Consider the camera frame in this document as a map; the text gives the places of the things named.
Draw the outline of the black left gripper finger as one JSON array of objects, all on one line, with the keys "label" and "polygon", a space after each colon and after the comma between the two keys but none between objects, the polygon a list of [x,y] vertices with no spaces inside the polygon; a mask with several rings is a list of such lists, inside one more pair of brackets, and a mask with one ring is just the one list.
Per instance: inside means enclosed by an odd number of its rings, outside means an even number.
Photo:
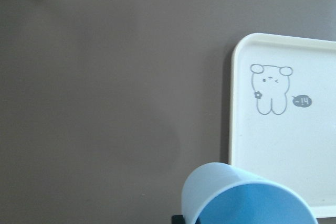
[{"label": "black left gripper finger", "polygon": [[[185,217],[183,215],[173,215],[171,217],[171,224],[186,224]],[[199,218],[196,219],[195,224],[201,224]]]}]

